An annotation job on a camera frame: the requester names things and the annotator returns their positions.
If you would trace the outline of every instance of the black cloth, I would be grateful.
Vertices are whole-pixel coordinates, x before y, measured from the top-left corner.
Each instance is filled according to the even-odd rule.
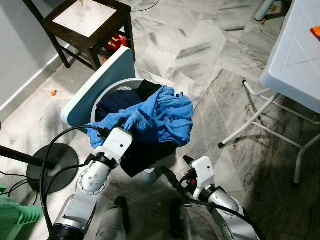
[[[139,88],[134,89],[133,91],[135,91],[139,95],[142,102],[145,102],[151,95],[153,95],[160,88],[162,88],[160,84],[155,84],[153,82],[143,80]]]
[[[139,88],[115,91],[101,99],[95,112],[96,122],[102,121],[108,114],[118,113],[119,110],[145,102],[162,86],[143,80]],[[170,156],[179,145],[176,142],[142,143],[135,140],[135,130],[131,134],[133,141],[122,157],[121,167],[131,178],[149,168],[161,159]]]
[[[140,96],[133,90],[118,90],[104,96],[96,105],[95,121],[101,122],[108,114],[116,114],[119,110],[142,103]]]

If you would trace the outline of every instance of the black pole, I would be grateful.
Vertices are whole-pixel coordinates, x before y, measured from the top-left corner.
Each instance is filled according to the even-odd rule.
[[[41,167],[42,163],[43,163],[43,159],[40,159],[40,158],[37,158],[34,156],[30,156],[28,154],[24,154],[22,152],[15,151],[13,149],[10,149],[10,148],[7,148],[7,147],[1,146],[1,145],[0,145],[0,155],[3,157],[9,158],[9,159],[18,160],[20,162],[36,165],[39,167]],[[55,164],[47,162],[45,164],[45,168],[46,169],[53,169],[53,168],[55,168]]]

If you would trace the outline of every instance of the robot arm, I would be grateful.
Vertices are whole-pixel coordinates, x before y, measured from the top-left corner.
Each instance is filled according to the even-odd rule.
[[[210,158],[206,156],[197,160],[188,156],[183,158],[191,166],[191,170],[184,175],[180,182],[172,171],[166,167],[162,168],[171,185],[182,194],[191,193],[196,201],[208,203],[207,205],[214,204],[208,208],[208,211],[225,239],[259,240],[252,225],[241,219],[241,216],[238,217],[230,213],[234,211],[245,217],[241,204],[235,198],[229,196],[221,187],[215,187],[215,172]]]
[[[103,145],[95,149],[89,167],[80,174],[75,193],[65,201],[56,218],[49,240],[84,239],[107,177],[121,163],[132,141],[130,133],[115,127]]]

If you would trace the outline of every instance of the green basket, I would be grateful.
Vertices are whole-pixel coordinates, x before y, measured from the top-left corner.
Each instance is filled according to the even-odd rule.
[[[0,184],[0,192],[5,190]],[[39,206],[21,206],[10,197],[0,195],[0,238],[14,240],[24,225],[38,221],[41,215]]]

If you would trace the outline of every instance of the baseboard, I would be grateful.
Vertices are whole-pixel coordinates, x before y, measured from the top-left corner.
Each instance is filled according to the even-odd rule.
[[[42,69],[33,75],[18,91],[16,91],[2,106],[0,119],[3,123],[41,84],[43,84],[61,65],[62,61],[57,54]]]

